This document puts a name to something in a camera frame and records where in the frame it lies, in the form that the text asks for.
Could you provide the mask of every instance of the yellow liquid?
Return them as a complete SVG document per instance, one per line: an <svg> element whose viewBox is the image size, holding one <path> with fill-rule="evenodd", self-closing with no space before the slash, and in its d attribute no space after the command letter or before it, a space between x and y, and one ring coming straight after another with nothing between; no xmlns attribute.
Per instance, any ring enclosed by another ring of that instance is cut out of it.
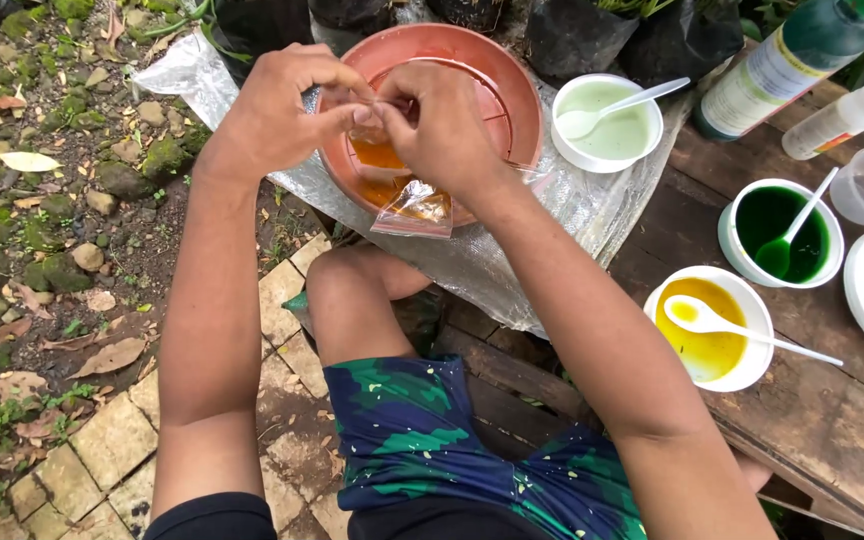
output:
<svg viewBox="0 0 864 540"><path fill-rule="evenodd" d="M745 352L748 340L728 332L693 333L673 323L666 315L664 306L670 296L677 294L698 298L726 321L740 327L745 326L742 310L724 288L698 277L676 279L669 283L658 297L655 325L675 349L692 381L708 383L722 378L736 367ZM673 306L674 313L682 319L690 320L689 313L680 312L682 307L694 312L690 305L676 303Z"/></svg>

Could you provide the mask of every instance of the hand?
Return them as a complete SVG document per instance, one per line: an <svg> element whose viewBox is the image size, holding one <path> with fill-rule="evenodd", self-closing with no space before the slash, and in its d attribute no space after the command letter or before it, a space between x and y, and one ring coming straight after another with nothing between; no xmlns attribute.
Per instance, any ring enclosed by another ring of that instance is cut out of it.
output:
<svg viewBox="0 0 864 540"><path fill-rule="evenodd" d="M307 114L302 92L313 84L351 89L372 101L369 83L332 54L328 45L293 43L259 56L255 67L201 150L196 168L222 182L258 186L266 174L294 167L328 138L372 117L366 104L343 104Z"/></svg>
<svg viewBox="0 0 864 540"><path fill-rule="evenodd" d="M413 127L398 108L401 98L418 102ZM391 70L372 105L392 147L415 176L465 203L488 180L508 174L493 148L479 112L472 77L431 61L410 61Z"/></svg>

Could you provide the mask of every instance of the shorts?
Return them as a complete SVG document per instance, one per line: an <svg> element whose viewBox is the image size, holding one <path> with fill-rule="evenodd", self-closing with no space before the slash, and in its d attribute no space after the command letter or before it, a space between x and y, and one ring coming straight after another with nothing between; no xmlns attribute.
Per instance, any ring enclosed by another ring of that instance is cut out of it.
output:
<svg viewBox="0 0 864 540"><path fill-rule="evenodd" d="M527 459L476 437L462 358L365 358L325 368L345 456L342 510L424 495L494 503L556 539L644 539L616 446L576 424Z"/></svg>

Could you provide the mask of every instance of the terracotta plastic saucer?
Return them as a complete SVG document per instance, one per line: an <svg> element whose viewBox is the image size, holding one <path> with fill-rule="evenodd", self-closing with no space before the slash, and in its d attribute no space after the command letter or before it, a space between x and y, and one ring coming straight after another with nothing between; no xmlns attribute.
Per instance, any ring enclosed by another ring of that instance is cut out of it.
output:
<svg viewBox="0 0 864 540"><path fill-rule="evenodd" d="M539 94L525 70L498 43L474 31L449 24L395 26L363 39L342 62L378 88L392 68L410 60L431 60L462 69L475 81L479 110L501 158L535 166L542 151L543 116ZM322 93L316 103L318 113ZM377 215L395 192L390 184L366 179L362 163L343 134L319 150L325 170L336 186L358 206ZM474 223L474 216L456 205L453 227Z"/></svg>

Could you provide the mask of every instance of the bubble wrap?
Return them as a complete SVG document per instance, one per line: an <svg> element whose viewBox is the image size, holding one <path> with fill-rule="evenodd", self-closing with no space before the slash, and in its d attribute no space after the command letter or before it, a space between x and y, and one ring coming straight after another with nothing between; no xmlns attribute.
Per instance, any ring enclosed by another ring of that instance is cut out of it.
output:
<svg viewBox="0 0 864 540"><path fill-rule="evenodd" d="M527 15L527 9L520 11L522 17ZM410 0L408 5L397 7L395 15L400 23L435 20L421 0ZM524 24L518 21L508 28L517 36L506 34L494 38L516 50L517 47L511 43L521 41ZM313 36L332 45L340 55L361 39L352 32L324 29L315 21ZM606 267L648 203L678 131L696 100L695 91L662 103L665 130L653 153L624 171L596 174L571 165L556 152L549 134L550 111L556 89L534 74L532 79L545 122L544 141L536 168L552 175L539 195L539 201L582 249ZM218 53L198 31L178 40L162 59L134 75L132 80L151 92L180 94L213 130L238 95L238 89L222 66ZM314 110L317 95L318 88L302 95L306 112ZM375 216L336 187L318 153L292 169L272 172L268 178L387 252L414 265L435 283L472 302L499 323L547 339L505 253L485 227L479 224L458 227L452 231L450 240L371 232ZM555 276L548 276L548 279L554 280Z"/></svg>

